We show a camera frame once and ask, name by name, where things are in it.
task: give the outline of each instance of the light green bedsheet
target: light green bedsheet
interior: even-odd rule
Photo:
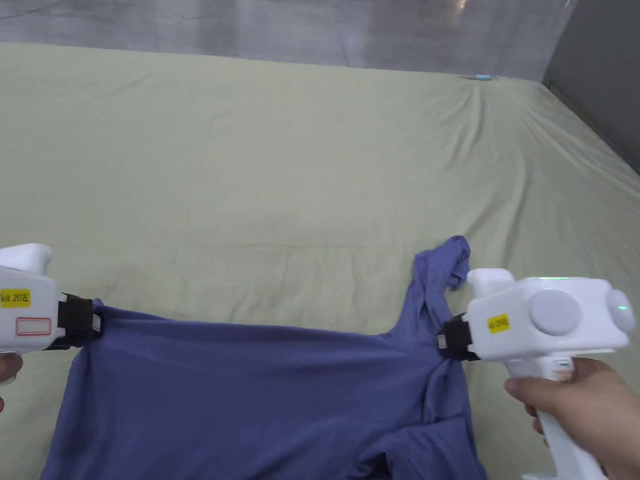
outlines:
[[[0,65],[0,244],[52,246],[65,292],[378,333],[413,255],[462,234],[472,267],[607,278],[640,308],[640,179],[540,84],[17,44]],[[3,479],[37,478],[72,357],[0,388]],[[635,344],[609,360],[640,387]],[[504,368],[468,373],[490,477],[548,467]]]

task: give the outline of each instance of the human hand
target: human hand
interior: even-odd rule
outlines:
[[[536,409],[556,418],[564,431],[603,466],[610,480],[640,477],[640,400],[611,367],[574,358],[568,383],[510,378],[505,389],[525,404],[542,434]]]
[[[22,368],[22,357],[16,353],[0,353],[0,382],[7,381]],[[0,398],[0,412],[4,410],[4,400]]]

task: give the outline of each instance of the gray wall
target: gray wall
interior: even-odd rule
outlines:
[[[640,0],[579,0],[543,83],[640,172]]]

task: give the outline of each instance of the blue t-shirt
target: blue t-shirt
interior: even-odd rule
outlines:
[[[97,305],[41,478],[485,480],[462,366],[436,344],[469,252],[458,236],[418,254],[382,335]]]

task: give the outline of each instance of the yellow label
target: yellow label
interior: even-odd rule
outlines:
[[[2,289],[0,290],[0,307],[26,308],[31,306],[31,290]]]
[[[511,328],[511,325],[509,325],[509,316],[507,314],[489,318],[486,323],[489,326],[489,332],[491,333],[506,332]]]

